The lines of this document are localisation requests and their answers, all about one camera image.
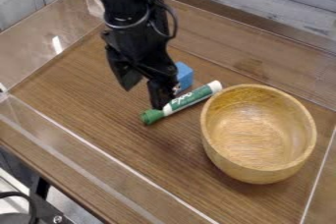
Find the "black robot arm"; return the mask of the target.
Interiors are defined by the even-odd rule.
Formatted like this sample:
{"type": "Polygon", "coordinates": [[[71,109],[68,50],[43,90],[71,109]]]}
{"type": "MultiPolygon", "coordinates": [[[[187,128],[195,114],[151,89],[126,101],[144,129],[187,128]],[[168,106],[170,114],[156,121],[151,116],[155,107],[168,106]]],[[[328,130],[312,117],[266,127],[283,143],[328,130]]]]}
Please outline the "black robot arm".
{"type": "Polygon", "coordinates": [[[167,45],[178,35],[178,17],[164,0],[102,0],[102,33],[118,81],[132,89],[147,81],[151,106],[162,109],[179,90],[178,67],[167,45]]]}

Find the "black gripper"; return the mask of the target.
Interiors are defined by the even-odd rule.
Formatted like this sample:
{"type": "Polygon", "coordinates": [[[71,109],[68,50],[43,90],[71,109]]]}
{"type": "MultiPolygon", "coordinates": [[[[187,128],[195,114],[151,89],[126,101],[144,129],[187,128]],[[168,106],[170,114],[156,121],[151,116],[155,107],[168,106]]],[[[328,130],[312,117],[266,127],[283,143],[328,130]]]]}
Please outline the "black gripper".
{"type": "Polygon", "coordinates": [[[136,21],[106,18],[107,58],[116,79],[130,91],[143,78],[154,109],[160,110],[180,90],[178,67],[168,55],[171,40],[166,15],[144,15],[136,21]]]}

